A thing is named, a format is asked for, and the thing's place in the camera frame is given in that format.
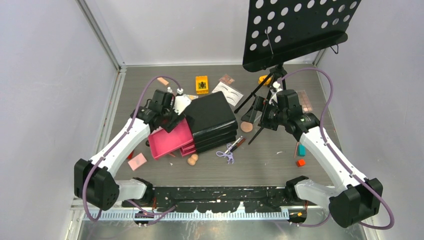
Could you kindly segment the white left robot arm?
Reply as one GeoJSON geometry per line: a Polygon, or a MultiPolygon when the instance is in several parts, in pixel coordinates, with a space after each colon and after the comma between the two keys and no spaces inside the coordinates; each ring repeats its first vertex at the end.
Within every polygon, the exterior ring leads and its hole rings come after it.
{"type": "Polygon", "coordinates": [[[157,89],[145,106],[135,108],[122,130],[100,152],[75,163],[74,195],[103,211],[127,200],[148,207],[154,199],[152,184],[138,177],[115,180],[117,171],[153,131],[171,132],[185,118],[184,110],[190,104],[181,88],[176,93],[157,89]]]}

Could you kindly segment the black drawer organizer cabinet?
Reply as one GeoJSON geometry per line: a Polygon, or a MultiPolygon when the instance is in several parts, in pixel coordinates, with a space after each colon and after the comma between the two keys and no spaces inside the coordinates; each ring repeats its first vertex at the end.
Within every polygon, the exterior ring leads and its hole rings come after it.
{"type": "Polygon", "coordinates": [[[192,100],[184,114],[198,154],[237,139],[238,122],[221,91],[192,100]]]}

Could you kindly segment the pink top drawer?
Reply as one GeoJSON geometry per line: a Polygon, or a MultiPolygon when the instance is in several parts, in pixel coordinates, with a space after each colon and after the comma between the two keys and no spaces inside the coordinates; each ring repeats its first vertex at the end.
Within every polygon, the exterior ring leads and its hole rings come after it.
{"type": "Polygon", "coordinates": [[[161,129],[150,134],[147,140],[152,157],[158,160],[187,144],[191,144],[194,138],[187,120],[183,119],[171,132],[161,129]]]}

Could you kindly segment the white bottle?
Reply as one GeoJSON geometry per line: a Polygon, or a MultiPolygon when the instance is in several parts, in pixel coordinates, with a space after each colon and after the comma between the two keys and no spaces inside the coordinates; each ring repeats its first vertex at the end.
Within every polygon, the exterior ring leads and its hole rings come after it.
{"type": "Polygon", "coordinates": [[[192,100],[187,94],[177,95],[173,110],[178,115],[181,115],[184,110],[191,104],[192,100]]]}

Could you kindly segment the small makeup tube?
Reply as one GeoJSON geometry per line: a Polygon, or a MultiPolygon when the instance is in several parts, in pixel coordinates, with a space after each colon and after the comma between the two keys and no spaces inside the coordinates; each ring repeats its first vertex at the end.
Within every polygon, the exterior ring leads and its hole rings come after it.
{"type": "Polygon", "coordinates": [[[190,94],[188,94],[187,95],[191,100],[195,100],[195,99],[197,99],[199,96],[198,95],[190,95],[190,94]]]}

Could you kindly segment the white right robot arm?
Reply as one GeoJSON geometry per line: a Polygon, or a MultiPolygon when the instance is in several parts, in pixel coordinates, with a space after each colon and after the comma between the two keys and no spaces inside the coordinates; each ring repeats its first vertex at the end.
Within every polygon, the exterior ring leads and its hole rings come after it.
{"type": "Polygon", "coordinates": [[[377,178],[369,179],[347,160],[321,127],[320,120],[303,111],[296,91],[278,90],[271,99],[256,96],[241,119],[252,123],[258,112],[259,127],[276,131],[283,126],[313,155],[333,184],[324,186],[303,175],[291,179],[285,186],[288,203],[299,205],[308,201],[325,208],[342,228],[378,214],[382,183],[377,178]]]}

